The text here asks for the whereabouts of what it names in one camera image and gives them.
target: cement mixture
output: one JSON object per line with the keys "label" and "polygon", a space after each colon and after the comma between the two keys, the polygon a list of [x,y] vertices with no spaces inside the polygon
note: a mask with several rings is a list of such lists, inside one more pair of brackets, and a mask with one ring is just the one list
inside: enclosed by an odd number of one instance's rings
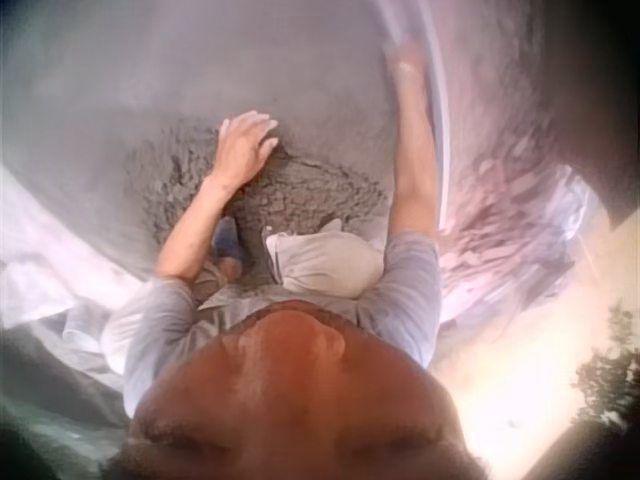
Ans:
{"label": "cement mixture", "polygon": [[[147,229],[160,246],[191,203],[215,159],[217,131],[202,119],[183,119],[127,156],[127,193],[142,205]],[[385,211],[387,197],[375,182],[347,167],[298,157],[278,146],[265,169],[227,206],[249,253],[245,284],[269,281],[261,233],[314,233],[340,218],[359,233]]]}

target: sleeve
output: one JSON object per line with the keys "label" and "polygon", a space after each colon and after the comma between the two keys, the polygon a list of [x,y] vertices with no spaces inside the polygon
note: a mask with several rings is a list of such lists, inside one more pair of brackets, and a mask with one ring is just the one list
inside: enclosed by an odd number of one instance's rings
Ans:
{"label": "sleeve", "polygon": [[124,407],[129,417],[162,371],[180,360],[194,311],[193,296],[184,282],[154,280],[125,363]]}
{"label": "sleeve", "polygon": [[433,240],[416,232],[393,235],[385,248],[382,278],[356,306],[358,325],[426,368],[435,350],[441,295]]}

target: foliage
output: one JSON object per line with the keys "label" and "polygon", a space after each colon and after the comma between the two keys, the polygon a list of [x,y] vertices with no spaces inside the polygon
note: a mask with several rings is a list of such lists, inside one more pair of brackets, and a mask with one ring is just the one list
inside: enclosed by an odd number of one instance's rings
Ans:
{"label": "foliage", "polygon": [[634,315],[619,302],[609,312],[613,347],[605,354],[594,351],[576,370],[572,386],[582,391],[586,405],[574,422],[595,420],[625,429],[640,421],[640,350],[632,347]]}

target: gray t-shirt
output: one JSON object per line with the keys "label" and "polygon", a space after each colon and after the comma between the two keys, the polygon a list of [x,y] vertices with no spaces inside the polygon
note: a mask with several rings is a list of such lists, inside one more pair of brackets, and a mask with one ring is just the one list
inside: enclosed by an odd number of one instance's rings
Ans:
{"label": "gray t-shirt", "polygon": [[186,284],[179,280],[155,281],[127,356],[127,414],[133,417],[142,396],[167,367],[183,361],[251,313],[293,299],[344,317],[426,368],[433,356],[440,318],[437,248],[433,240],[419,233],[392,235],[384,252],[382,278],[357,300],[280,292],[196,311]]}

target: tree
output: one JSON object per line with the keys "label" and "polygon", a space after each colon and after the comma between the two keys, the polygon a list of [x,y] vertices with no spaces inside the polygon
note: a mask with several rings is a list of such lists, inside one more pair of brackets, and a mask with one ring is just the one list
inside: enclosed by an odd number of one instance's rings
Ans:
{"label": "tree", "polygon": [[640,350],[632,346],[634,315],[620,302],[609,309],[609,338],[604,354],[594,350],[591,360],[578,367],[572,387],[582,391],[585,406],[574,423],[595,420],[625,430],[640,422]]}

